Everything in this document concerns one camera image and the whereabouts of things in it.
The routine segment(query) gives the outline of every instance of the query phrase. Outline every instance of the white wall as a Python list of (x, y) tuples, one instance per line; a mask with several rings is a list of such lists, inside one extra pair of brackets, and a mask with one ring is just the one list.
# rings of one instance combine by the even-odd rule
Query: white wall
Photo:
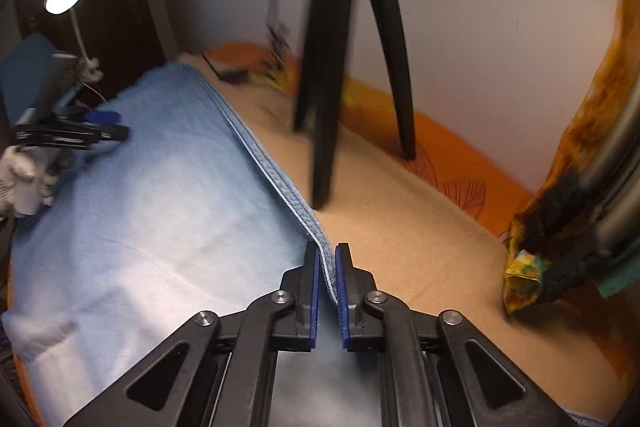
[[(265, 41), (267, 0), (166, 0), (181, 49)], [(300, 54), (306, 0), (281, 0)], [(415, 105), (535, 190), (612, 35), (616, 0), (400, 0)], [(350, 73), (388, 90), (367, 0)]]
[(4, 6), (0, 10), (0, 61), (4, 60), (21, 40), (14, 0), (4, 0)]

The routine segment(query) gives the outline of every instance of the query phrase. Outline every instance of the black clamp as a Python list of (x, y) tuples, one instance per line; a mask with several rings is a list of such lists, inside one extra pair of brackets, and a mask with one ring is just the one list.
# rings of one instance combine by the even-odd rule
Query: black clamp
[(89, 402), (65, 427), (268, 425), (278, 351), (310, 351), (318, 327), (319, 256), (245, 311), (202, 311)]
[(41, 123), (19, 121), (14, 126), (14, 145), (87, 150), (99, 141), (125, 141), (129, 128), (124, 125), (80, 123), (51, 116)]
[(559, 427), (571, 417), (455, 310), (438, 317), (379, 291), (336, 248), (340, 334), (379, 352), (383, 427)]
[(580, 185), (580, 174), (571, 167), (551, 188), (524, 222), (525, 236), (520, 249), (536, 253), (545, 241), (562, 230), (584, 208), (590, 193)]
[(612, 257), (612, 251), (598, 237), (597, 226), (582, 233), (552, 239), (542, 249), (545, 259), (557, 259), (542, 274), (542, 292), (537, 304), (559, 299), (572, 288), (585, 284)]

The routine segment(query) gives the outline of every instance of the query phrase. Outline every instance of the metal pivot screw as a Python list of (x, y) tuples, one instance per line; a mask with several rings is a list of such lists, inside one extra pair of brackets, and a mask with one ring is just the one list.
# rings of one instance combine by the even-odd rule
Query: metal pivot screw
[(215, 320), (216, 314), (213, 312), (199, 312), (196, 315), (196, 324), (199, 326), (210, 326)]
[(367, 293), (367, 301), (373, 304), (382, 304), (386, 301), (386, 293), (381, 292), (380, 290), (373, 290)]
[(276, 290), (271, 294), (271, 300), (276, 304), (286, 304), (291, 300), (291, 294), (286, 290)]
[(457, 326), (462, 322), (462, 314), (455, 310), (447, 310), (442, 314), (442, 320), (449, 326)]

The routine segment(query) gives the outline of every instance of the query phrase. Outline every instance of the black cable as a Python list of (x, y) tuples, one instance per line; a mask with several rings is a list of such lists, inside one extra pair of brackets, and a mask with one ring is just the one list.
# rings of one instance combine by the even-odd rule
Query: black cable
[(246, 83), (249, 79), (249, 70), (226, 70), (220, 73), (216, 68), (213, 67), (213, 64), (211, 64), (210, 60), (207, 58), (207, 55), (205, 55), (204, 52), (202, 52), (201, 55), (202, 58), (207, 61), (209, 68), (211, 68), (211, 71), (214, 72), (220, 82), (231, 84), (232, 86), (238, 86), (239, 84)]
[(207, 64), (209, 65), (209, 68), (211, 68), (211, 71), (213, 71), (214, 74), (217, 76), (218, 80), (222, 80), (220, 78), (220, 73), (218, 73), (218, 70), (213, 67), (213, 64), (211, 64), (211, 62), (209, 62), (209, 59), (207, 58), (207, 55), (205, 55), (204, 52), (202, 52), (201, 55), (202, 55), (202, 58), (204, 58), (207, 61)]

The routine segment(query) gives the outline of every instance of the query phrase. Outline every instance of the bed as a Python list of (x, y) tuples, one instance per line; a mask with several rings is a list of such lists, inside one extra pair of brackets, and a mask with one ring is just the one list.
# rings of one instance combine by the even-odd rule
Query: bed
[(2, 320), (47, 426), (63, 425), (197, 311), (239, 311), (276, 287), (308, 239), (327, 282), (318, 349), (280, 357), (271, 425), (380, 421), (374, 359), (339, 349), (330, 246), (339, 241), (412, 308), (462, 311), (563, 407), (615, 413), (616, 375), (571, 313), (556, 305), (507, 319), (503, 247), (450, 200), (344, 132), (334, 199), (316, 216), (300, 195), (309, 142), (289, 130), (290, 99), (263, 84), (220, 84), (200, 57), (180, 61), (110, 102), (129, 142), (79, 155), (52, 209), (15, 233)]

